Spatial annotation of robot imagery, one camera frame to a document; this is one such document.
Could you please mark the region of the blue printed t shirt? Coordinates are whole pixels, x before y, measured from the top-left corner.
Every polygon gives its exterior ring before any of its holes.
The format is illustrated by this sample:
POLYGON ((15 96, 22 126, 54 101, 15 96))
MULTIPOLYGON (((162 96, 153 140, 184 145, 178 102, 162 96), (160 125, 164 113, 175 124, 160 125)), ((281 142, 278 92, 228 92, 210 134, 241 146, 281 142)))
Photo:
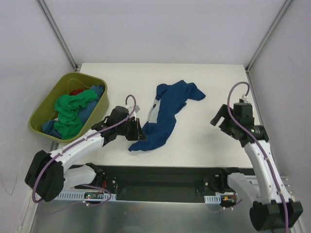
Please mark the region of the blue printed t shirt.
POLYGON ((146 141, 132 144, 129 151, 151 151, 164 146, 176 125, 175 115, 186 105, 187 100, 203 100, 206 95, 194 83, 180 80, 156 88, 156 96, 148 120, 142 127, 146 141))

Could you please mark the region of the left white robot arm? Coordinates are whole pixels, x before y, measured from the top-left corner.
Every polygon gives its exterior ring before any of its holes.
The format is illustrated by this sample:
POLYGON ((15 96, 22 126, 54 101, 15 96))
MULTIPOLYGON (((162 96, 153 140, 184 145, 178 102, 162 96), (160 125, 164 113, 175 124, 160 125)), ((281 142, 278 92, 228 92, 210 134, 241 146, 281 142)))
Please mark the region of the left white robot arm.
POLYGON ((97 165, 87 163, 78 168, 72 165, 118 136, 128 141, 145 141, 147 137, 136 116, 138 111, 136 106, 116 106, 109 116, 68 145, 50 152, 37 152, 25 177, 25 183, 32 189, 33 202, 39 202, 37 196, 49 202, 62 191, 76 186, 103 190, 106 178, 97 165))

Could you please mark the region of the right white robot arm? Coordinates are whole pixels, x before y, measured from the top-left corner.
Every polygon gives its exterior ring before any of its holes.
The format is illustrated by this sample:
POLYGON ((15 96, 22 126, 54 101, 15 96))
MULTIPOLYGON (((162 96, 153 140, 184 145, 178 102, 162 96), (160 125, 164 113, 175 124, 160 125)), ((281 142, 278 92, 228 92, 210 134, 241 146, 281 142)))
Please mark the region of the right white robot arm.
POLYGON ((208 185, 216 192, 233 190, 249 205, 250 220, 257 231, 283 229, 287 232, 303 213, 301 202, 294 201, 287 191, 274 163, 265 127, 254 124, 253 107, 246 102, 232 108, 222 105, 211 125, 238 140, 253 166, 258 187, 251 184, 237 167, 223 168, 208 185))

